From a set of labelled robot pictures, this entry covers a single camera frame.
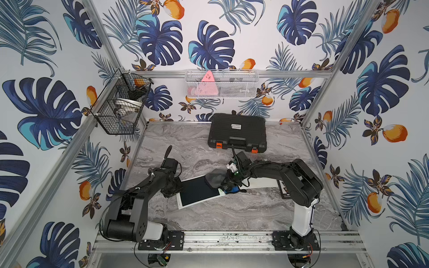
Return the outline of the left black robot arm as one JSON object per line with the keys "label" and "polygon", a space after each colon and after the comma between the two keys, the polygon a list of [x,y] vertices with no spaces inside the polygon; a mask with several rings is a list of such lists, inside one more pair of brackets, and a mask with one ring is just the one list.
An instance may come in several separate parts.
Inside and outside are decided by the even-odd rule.
{"label": "left black robot arm", "polygon": [[172,145],[168,146],[161,166],[149,169],[146,179],[113,195],[99,224],[103,238],[112,242],[136,242],[144,249],[163,250],[167,247],[167,227],[148,220],[148,214],[149,201],[156,193],[171,198],[183,189],[181,173],[177,173],[181,164],[169,157],[172,148]]}

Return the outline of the blue grey microfibre cloth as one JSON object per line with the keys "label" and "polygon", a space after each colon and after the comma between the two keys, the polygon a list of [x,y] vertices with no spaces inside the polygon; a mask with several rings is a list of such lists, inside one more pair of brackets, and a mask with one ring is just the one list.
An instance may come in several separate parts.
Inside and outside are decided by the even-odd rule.
{"label": "blue grey microfibre cloth", "polygon": [[208,186],[212,189],[220,189],[225,194],[247,192],[247,190],[240,188],[242,186],[242,176],[236,175],[231,170],[215,169],[204,177]]}

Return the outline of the white drawing tablet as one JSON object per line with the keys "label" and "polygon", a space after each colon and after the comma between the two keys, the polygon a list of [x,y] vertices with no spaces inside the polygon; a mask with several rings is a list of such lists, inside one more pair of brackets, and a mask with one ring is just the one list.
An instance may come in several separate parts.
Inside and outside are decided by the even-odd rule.
{"label": "white drawing tablet", "polygon": [[277,188],[278,182],[275,179],[270,178],[250,178],[249,189],[256,188]]}
{"label": "white drawing tablet", "polygon": [[223,197],[221,189],[213,189],[206,182],[205,176],[198,176],[182,181],[182,190],[177,194],[178,209]]}

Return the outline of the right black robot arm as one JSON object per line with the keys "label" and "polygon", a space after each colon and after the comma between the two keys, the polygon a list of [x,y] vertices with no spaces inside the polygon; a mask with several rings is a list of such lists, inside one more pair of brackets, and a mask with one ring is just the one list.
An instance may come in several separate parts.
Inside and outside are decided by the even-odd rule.
{"label": "right black robot arm", "polygon": [[316,204],[324,186],[301,159],[278,163],[268,160],[251,161],[244,152],[233,153],[219,188],[226,194],[236,193],[249,179],[274,179],[282,182],[294,202],[293,223],[288,231],[275,231],[272,245],[277,251],[309,251],[321,249],[319,234],[313,227]]}

